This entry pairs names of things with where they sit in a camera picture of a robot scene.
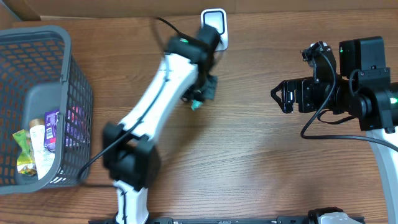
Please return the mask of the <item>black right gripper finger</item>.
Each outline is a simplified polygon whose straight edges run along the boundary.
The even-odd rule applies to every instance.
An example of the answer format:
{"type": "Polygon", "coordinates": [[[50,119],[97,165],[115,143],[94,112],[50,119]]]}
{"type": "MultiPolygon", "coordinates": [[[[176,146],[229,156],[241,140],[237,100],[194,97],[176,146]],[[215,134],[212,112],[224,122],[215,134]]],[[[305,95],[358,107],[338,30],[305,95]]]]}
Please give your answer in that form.
{"type": "Polygon", "coordinates": [[[271,91],[271,97],[279,105],[283,113],[292,113],[294,105],[294,93],[288,90],[271,91]]]}
{"type": "Polygon", "coordinates": [[[288,81],[280,82],[275,88],[271,90],[271,95],[276,95],[277,92],[281,92],[282,94],[285,93],[285,88],[288,85],[288,81]]]}

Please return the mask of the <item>teal wipes packet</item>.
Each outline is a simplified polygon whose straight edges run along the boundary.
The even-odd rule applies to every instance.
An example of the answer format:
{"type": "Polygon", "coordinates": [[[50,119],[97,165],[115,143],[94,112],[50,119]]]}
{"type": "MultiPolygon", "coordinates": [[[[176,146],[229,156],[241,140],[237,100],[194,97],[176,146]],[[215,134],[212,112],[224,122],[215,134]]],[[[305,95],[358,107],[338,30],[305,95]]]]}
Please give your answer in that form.
{"type": "Polygon", "coordinates": [[[191,109],[193,111],[195,111],[195,110],[199,109],[202,106],[202,104],[203,103],[201,101],[193,100],[192,101],[192,105],[191,105],[191,109]]]}

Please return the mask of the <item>white tube gold cap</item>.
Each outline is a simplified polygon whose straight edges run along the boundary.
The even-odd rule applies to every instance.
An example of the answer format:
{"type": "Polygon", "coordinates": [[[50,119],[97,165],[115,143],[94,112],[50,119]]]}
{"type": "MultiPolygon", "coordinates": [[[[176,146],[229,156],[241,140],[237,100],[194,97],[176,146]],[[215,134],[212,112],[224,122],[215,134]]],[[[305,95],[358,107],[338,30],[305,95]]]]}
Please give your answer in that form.
{"type": "Polygon", "coordinates": [[[55,154],[50,152],[44,145],[45,126],[42,119],[33,119],[29,122],[29,134],[34,152],[37,168],[37,177],[42,179],[51,169],[55,154]]]}

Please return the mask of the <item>green yellow snack pouch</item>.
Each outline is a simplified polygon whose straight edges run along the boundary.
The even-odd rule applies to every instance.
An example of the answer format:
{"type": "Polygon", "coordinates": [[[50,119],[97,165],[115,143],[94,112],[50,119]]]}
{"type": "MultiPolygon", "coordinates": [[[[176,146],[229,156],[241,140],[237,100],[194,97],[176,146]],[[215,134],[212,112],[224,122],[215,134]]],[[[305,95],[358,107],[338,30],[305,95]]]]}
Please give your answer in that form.
{"type": "Polygon", "coordinates": [[[12,136],[21,149],[16,164],[18,173],[27,176],[36,175],[37,168],[34,161],[29,132],[23,129],[14,133],[12,136]]]}

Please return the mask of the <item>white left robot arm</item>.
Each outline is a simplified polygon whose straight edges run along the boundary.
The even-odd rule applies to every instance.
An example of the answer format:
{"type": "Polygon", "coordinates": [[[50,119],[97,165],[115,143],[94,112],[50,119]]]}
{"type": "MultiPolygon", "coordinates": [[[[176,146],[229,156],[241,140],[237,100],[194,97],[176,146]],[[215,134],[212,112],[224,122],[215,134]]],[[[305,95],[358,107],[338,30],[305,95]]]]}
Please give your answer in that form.
{"type": "Polygon", "coordinates": [[[171,37],[159,68],[137,105],[118,124],[103,129],[103,165],[118,195],[113,223],[146,223],[147,194],[160,169],[157,142],[179,101],[197,109],[213,100],[218,79],[210,75],[215,52],[228,47],[228,29],[202,24],[196,36],[171,37]]]}

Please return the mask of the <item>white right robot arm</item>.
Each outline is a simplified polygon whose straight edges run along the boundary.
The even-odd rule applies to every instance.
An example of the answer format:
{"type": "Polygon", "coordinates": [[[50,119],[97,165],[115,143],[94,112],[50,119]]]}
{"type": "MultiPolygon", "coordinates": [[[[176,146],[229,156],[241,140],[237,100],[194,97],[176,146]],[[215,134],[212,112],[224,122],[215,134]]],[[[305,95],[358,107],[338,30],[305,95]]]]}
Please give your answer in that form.
{"type": "Polygon", "coordinates": [[[313,113],[300,135],[308,140],[357,140],[369,143],[376,158],[389,223],[397,223],[397,84],[391,81],[381,36],[339,43],[336,60],[329,45],[319,41],[301,51],[313,69],[310,77],[284,80],[271,90],[283,113],[298,104],[301,113],[313,113]],[[307,135],[322,115],[348,113],[335,125],[357,119],[366,134],[307,135]]]}

